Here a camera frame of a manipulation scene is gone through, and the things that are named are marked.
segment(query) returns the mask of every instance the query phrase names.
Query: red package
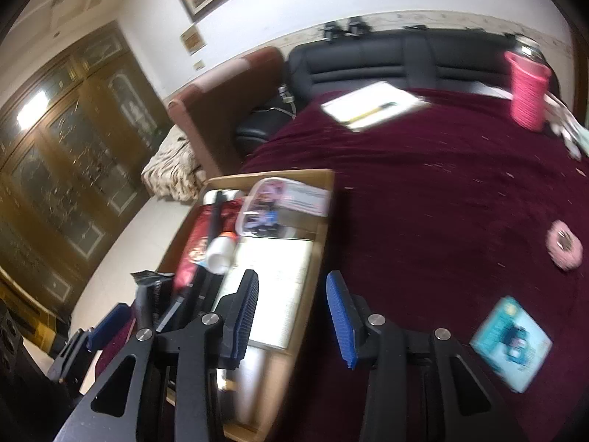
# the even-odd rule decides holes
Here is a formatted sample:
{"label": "red package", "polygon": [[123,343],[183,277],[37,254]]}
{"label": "red package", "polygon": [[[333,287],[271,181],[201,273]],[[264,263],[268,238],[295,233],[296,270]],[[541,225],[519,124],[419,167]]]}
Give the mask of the red package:
{"label": "red package", "polygon": [[[237,219],[242,204],[243,198],[223,203],[221,207],[222,233],[225,231],[235,232],[235,219]],[[207,249],[208,223],[212,212],[213,205],[208,204],[202,207],[198,218],[196,218],[194,228],[188,237],[186,246],[184,246],[178,269],[176,269],[176,276],[174,277],[175,293],[190,284],[198,263],[204,259]]]}

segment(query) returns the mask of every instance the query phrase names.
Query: brown sofa armrest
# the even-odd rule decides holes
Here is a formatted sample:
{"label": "brown sofa armrest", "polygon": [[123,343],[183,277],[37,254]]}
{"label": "brown sofa armrest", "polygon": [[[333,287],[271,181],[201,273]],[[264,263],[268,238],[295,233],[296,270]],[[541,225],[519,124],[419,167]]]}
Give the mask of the brown sofa armrest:
{"label": "brown sofa armrest", "polygon": [[239,171],[233,138],[236,125],[278,92],[284,60],[268,46],[226,61],[199,76],[168,104],[207,178]]}

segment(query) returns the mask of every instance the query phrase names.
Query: pink hair tie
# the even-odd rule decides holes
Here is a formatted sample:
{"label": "pink hair tie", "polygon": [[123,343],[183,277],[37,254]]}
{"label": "pink hair tie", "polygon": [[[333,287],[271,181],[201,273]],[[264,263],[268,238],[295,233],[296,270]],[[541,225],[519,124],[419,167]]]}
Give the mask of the pink hair tie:
{"label": "pink hair tie", "polygon": [[583,246],[564,222],[553,222],[546,234],[546,247],[554,263],[561,269],[568,271],[581,265]]}

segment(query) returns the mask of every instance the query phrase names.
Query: maroon tablecloth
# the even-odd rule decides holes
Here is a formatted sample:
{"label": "maroon tablecloth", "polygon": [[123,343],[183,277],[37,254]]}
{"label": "maroon tablecloth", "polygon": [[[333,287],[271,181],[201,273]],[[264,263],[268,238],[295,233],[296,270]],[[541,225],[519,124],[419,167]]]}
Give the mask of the maroon tablecloth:
{"label": "maroon tablecloth", "polygon": [[[564,273],[544,240],[561,219],[589,248],[589,165],[515,125],[508,101],[419,93],[435,104],[361,134],[311,104],[243,172],[334,169],[325,272],[341,270],[353,294],[401,327],[446,327],[467,345],[497,301],[515,297],[554,345],[524,394],[490,378],[531,441],[549,441],[589,380],[589,258]],[[345,368],[323,287],[281,441],[359,435],[366,372]]]}

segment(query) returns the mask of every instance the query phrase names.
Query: beige blanket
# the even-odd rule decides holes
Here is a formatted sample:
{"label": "beige blanket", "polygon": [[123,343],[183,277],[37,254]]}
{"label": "beige blanket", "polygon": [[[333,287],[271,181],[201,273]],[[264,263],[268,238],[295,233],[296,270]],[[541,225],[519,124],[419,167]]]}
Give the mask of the beige blanket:
{"label": "beige blanket", "polygon": [[143,169],[141,179],[151,194],[191,201],[198,198],[206,175],[196,161],[186,134],[178,126],[173,126]]}

